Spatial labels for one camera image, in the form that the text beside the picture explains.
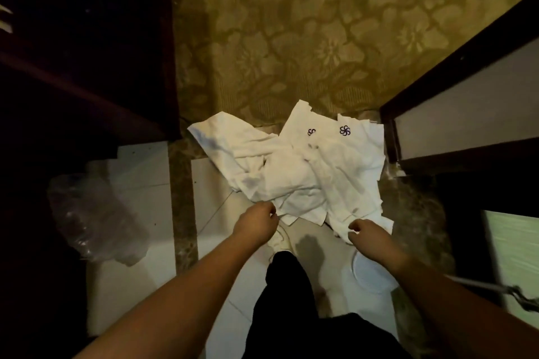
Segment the person's left hand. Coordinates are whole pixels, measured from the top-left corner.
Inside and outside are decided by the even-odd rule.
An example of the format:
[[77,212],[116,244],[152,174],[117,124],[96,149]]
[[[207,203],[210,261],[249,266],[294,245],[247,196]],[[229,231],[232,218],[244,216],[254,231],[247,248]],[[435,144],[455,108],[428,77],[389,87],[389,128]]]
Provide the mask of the person's left hand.
[[273,233],[261,233],[258,226],[258,202],[246,209],[234,225],[232,236],[252,249],[266,244]]

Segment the person's right hand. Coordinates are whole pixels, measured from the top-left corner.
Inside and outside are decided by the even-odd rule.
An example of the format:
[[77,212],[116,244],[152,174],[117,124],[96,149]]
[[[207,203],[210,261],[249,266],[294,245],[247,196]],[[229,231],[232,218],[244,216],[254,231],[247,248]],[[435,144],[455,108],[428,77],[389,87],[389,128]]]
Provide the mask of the person's right hand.
[[361,254],[381,264],[389,271],[406,261],[406,253],[392,239],[391,235],[372,221],[371,232],[366,245],[354,245]]

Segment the plain white towel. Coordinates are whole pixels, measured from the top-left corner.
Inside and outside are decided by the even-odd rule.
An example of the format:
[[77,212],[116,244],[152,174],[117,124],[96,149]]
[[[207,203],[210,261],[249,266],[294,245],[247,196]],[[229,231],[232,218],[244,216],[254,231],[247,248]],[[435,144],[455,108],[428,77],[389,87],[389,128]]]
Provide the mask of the plain white towel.
[[284,138],[225,112],[188,131],[233,191],[252,202],[272,202],[286,225],[299,218],[324,224],[326,199],[313,169]]

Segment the white towel with flower emblem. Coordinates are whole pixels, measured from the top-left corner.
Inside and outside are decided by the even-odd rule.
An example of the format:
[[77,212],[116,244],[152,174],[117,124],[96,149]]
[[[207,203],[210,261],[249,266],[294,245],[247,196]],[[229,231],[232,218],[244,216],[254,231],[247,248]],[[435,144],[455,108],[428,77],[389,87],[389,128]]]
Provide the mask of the white towel with flower emblem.
[[325,222],[350,244],[349,225],[370,220],[389,234],[394,222],[382,216],[378,187],[385,164],[384,126],[369,119],[315,113],[299,100],[280,134],[313,170],[324,197]]

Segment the person's left forearm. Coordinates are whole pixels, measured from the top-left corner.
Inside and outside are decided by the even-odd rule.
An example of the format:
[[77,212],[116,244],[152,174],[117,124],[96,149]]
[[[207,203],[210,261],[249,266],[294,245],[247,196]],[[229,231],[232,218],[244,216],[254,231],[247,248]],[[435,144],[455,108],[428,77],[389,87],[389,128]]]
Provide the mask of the person's left forearm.
[[187,272],[136,305],[73,359],[193,359],[246,261],[266,240],[226,238]]

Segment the person's right forearm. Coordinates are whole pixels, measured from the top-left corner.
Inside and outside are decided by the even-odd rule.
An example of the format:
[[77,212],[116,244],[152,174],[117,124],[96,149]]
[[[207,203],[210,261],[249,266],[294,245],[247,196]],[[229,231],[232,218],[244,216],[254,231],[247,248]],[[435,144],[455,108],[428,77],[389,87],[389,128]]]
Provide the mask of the person's right forearm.
[[466,359],[539,359],[539,330],[407,254],[384,263],[421,313]]

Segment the white shoe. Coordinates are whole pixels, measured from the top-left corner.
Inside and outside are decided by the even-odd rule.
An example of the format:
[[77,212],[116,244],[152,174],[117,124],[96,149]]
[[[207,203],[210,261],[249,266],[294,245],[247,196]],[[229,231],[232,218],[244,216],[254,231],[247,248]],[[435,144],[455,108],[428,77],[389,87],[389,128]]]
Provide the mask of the white shoe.
[[272,252],[269,258],[270,263],[273,262],[273,259],[276,256],[276,254],[280,252],[289,252],[295,255],[293,246],[286,233],[286,230],[281,225],[277,226],[276,232],[273,234],[270,240],[266,243],[266,245],[271,249],[271,252]]

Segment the white round lid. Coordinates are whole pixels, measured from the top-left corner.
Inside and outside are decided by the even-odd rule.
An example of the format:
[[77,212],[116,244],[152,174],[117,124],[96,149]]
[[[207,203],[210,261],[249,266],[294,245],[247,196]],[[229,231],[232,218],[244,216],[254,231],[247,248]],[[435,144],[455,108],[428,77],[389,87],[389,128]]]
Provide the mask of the white round lid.
[[370,293],[391,293],[399,287],[398,282],[387,269],[359,251],[354,253],[351,271],[359,286]]

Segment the black trousers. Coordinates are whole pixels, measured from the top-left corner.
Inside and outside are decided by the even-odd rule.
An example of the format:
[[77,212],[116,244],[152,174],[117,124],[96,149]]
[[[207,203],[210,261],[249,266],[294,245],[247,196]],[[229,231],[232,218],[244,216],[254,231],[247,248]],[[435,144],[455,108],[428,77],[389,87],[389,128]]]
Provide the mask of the black trousers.
[[321,318],[297,257],[273,255],[241,359],[413,359],[389,332],[357,313]]

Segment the white door panel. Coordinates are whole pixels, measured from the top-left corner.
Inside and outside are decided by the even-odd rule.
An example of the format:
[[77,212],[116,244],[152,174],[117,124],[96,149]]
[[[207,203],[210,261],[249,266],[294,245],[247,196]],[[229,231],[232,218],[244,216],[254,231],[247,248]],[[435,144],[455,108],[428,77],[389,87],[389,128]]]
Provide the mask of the white door panel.
[[395,124],[403,160],[539,138],[539,37]]

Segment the frosted glass panel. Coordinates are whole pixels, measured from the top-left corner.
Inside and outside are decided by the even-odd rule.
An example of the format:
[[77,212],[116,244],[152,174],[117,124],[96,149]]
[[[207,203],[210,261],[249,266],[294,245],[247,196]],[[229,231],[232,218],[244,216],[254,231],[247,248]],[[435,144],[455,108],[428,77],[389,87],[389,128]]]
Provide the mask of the frosted glass panel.
[[539,218],[482,211],[498,283],[539,298]]

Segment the clear plastic bag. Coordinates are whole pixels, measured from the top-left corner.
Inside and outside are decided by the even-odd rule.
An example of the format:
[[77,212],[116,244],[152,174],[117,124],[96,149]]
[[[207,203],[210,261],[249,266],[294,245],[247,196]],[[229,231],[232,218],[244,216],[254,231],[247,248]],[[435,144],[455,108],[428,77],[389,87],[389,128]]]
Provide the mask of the clear plastic bag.
[[106,179],[85,173],[59,175],[50,180],[46,193],[57,230],[83,259],[131,267],[147,255],[148,230]]

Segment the dark wooden cabinet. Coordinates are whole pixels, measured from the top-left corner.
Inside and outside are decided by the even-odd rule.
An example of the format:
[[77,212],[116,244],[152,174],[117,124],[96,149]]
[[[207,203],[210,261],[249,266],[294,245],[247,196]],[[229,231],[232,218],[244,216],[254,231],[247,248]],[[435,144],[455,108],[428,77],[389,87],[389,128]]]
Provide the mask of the dark wooden cabinet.
[[50,179],[179,136],[171,0],[0,0],[0,359],[84,348],[86,264]]

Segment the dark wooden door frame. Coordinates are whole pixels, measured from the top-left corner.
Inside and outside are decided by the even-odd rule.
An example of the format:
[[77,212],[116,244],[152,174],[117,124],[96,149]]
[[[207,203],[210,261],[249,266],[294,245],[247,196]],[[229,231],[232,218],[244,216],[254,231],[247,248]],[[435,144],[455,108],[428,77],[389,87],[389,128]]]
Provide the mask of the dark wooden door frame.
[[539,138],[401,158],[395,119],[539,37],[539,0],[521,0],[380,109],[387,156],[408,175],[453,174],[479,208],[539,217]]

